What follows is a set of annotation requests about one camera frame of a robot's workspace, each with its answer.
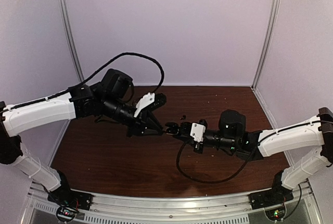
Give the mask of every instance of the black camera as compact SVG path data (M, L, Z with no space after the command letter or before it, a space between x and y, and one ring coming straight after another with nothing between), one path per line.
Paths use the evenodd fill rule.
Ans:
M115 69L109 69L100 82L100 93L108 97L123 99L130 86L133 86L133 79Z

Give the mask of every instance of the wooden floor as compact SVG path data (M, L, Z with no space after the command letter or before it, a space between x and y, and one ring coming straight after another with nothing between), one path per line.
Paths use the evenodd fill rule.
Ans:
M139 97L151 88L136 88ZM164 125L204 118L209 129L217 129L220 113L235 109L247 117L247 130L271 126L250 88L162 87L166 105L154 111ZM271 186L274 174L288 163L283 153L249 163L233 180L222 184L201 184L184 178L176 169L181 141L170 136L127 138L126 127L94 123L93 117L71 121L53 162L74 189L126 196L205 196L258 190ZM233 174L243 163L221 151L206 148L202 155L186 147L181 167L205 180L219 180Z

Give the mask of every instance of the white wall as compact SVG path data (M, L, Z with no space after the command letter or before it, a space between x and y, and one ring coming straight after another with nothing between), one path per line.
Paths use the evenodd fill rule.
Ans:
M85 77L118 53L139 52L161 62L165 85L251 85L271 1L67 0L67 4ZM127 57L114 67L130 74L136 85L159 81L158 68L146 60Z
M281 0L259 91L279 127L333 110L333 0ZM309 149L294 150L297 161ZM325 223L331 222L333 169L311 177Z
M0 100L7 104L53 94L78 82L58 0L0 0ZM27 131L23 142L48 163L64 122ZM0 223L18 223L30 181L0 166Z

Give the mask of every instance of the black wire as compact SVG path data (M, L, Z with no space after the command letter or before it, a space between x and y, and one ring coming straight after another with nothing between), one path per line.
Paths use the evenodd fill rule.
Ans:
M107 67L108 65L110 65L112 62L114 62L115 60L117 60L118 58L122 57L122 56L136 56L136 57L140 57L140 58L143 58L143 59L147 59L151 62L153 62L154 64L157 65L157 67L160 69L160 72L161 72L161 79L160 79L160 82L158 83L158 85L156 86L156 88L153 90L152 93L154 93L156 90L158 90L161 86L162 86L162 83L164 81L164 70L162 68L162 66L160 65L160 63L155 60L154 58L152 57L149 57L149 56L146 56L146 55L143 55L143 54L139 54L139 53L135 53L135 52L124 52L124 53L121 53L117 56L115 56L114 58L112 58L111 60L107 61L104 65L102 65L99 69L97 69L94 73L92 73L87 79L85 79L84 81L78 83L77 85L73 86L73 87L70 87L64 91L61 91L61 92L58 92L54 95L51 95L49 96L47 99L50 100L50 99L53 99L53 98L56 98L56 97L59 97L61 95L65 95L67 94L68 92L72 91L73 89L76 89L82 85L84 85L85 83L87 83L88 81L90 81L95 75L97 75L98 73L100 73L105 67ZM16 108L21 108L21 107L25 107L25 106L29 106L29 105L32 105L32 104L35 104L35 103L40 103L40 102L44 102L46 101L46 98L40 98L40 99L37 99L37 100L33 100L33 101L30 101L30 102L26 102L26 103L22 103L22 104L17 104L15 106L13 106L11 109L16 109ZM9 111L9 109L4 109L2 111L0 111L0 115L4 112L7 112Z
M301 202L301 200L302 200L302 188L301 188L301 185L300 185L300 184L298 184L298 187L299 187L299 189L300 189L300 198L298 199L295 208L290 212L289 215L287 215L286 217L284 217L283 220L288 219L288 218L289 218L289 217L290 217L290 216L296 211L297 207L300 205L300 202Z
M235 178L243 169L244 167L246 166L246 164L250 161L252 155L254 154L254 152L251 152L251 154L249 155L249 157L246 159L246 161L240 166L240 168L235 172L233 173L231 176L223 179L223 180L217 180L217 181L204 181L204 180L200 180L200 179L197 179L197 178L194 178L192 176L189 176L187 173L185 173L181 167L180 167L180 160L181 160L181 155L182 155L182 152L183 152L183 149L184 147L186 146L186 144L188 143L189 141L187 142L184 142L183 145L181 146L181 148L179 149L178 151L178 154L177 154L177 159L176 159L176 167L177 167L177 170L183 175L185 176L186 178L190 179L190 180L193 180L193 181L196 181L196 182L199 182L199 183L205 183L205 184L218 184L218 183L222 183L222 182L226 182L226 181L229 181L233 178Z
M182 155L182 152L183 152L183 149L184 147L186 146L186 144L189 143L189 141L187 142L184 142L181 146L181 148L179 149L178 151L178 154L177 154L177 158L176 158L176 167L177 167L177 170L186 178L190 179L190 180L193 180L195 182L199 182L199 183L205 183L205 184L218 184L218 183L223 183L223 182L227 182L233 178L235 178L244 168L245 166L247 165L247 163L251 160L252 156L255 154L255 152L257 151L258 147L260 146L260 144L265 141L266 139L268 139L269 137L271 136L274 136L276 135L277 133L281 133L283 131L286 131L286 130L290 130L290 129L293 129L293 128L297 128L297 127L301 127L301 126L306 126L306 125L311 125L313 123L318 123L318 122L323 122L323 123L330 123L330 124L333 124L333 122L331 121L313 121L313 122L305 122L305 123L300 123L300 124L297 124L297 125L294 125L294 126L290 126L290 127L286 127L284 129L280 129L278 130L277 132L273 132L267 136L265 136L263 139L261 139L256 147L251 151L251 153L249 154L248 158L245 160L245 162L239 167L239 169L233 173L231 176L223 179L223 180L216 180L216 181L205 181L205 180L200 180L200 179L197 179L197 178L194 178L190 175L188 175L187 173L185 173L182 168L180 167L180 161L181 161L181 155Z

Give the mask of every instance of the white robotic arm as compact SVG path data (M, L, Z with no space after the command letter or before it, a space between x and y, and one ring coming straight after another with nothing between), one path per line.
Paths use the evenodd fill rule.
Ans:
M126 74L109 69L102 82L69 88L57 93L59 96L56 97L53 95L19 105L6 106L0 102L0 163L11 164L42 184L59 205L71 203L74 192L65 175L32 155L21 143L19 134L55 121L105 115L128 126L128 136L161 135L163 127L152 111L164 105L166 97L148 93L136 106L128 105L122 98L131 82Z
M235 174L219 181L195 179L177 164L179 171L197 182L222 183L239 174L249 161L295 148L315 146L296 164L278 172L270 190L250 194L252 208L256 209L292 200L292 189L333 163L333 113L327 108L319 109L319 114L309 120L280 129L246 132L245 123L245 116L234 110L222 112L217 131L207 129L207 122L203 119L194 123L182 122L180 125L167 123L166 132L189 143L197 153L202 153L205 146L215 147L245 160Z

